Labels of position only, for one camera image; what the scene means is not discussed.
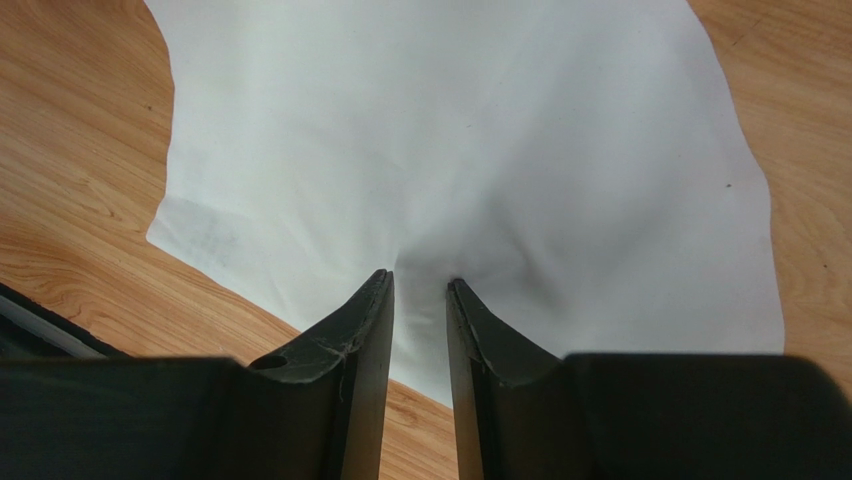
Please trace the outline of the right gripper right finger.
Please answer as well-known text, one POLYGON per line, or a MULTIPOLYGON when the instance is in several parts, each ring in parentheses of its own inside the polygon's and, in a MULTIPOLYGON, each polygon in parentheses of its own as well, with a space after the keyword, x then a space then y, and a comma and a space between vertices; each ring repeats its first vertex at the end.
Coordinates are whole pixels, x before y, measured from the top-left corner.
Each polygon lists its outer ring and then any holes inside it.
POLYGON ((497 317, 462 279, 447 286, 446 316, 460 478, 564 476, 559 361, 497 317))

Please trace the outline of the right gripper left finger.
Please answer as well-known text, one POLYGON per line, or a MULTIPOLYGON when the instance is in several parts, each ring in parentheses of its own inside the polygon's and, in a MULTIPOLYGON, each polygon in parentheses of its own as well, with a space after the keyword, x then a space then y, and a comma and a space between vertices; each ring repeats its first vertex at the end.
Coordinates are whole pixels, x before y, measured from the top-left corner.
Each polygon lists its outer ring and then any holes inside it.
POLYGON ((250 364, 252 477, 378 477, 393 325, 394 278, 380 269, 337 310, 250 364))

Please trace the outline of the white underwear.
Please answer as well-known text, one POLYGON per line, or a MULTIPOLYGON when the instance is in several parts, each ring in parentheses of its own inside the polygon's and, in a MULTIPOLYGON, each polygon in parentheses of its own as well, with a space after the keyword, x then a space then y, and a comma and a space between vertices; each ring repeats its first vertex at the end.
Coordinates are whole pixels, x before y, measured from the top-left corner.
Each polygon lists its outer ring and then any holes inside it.
POLYGON ((304 330, 395 277, 393 379, 451 401, 465 280, 552 354, 779 354, 766 177, 685 1, 151 1, 148 241, 304 330))

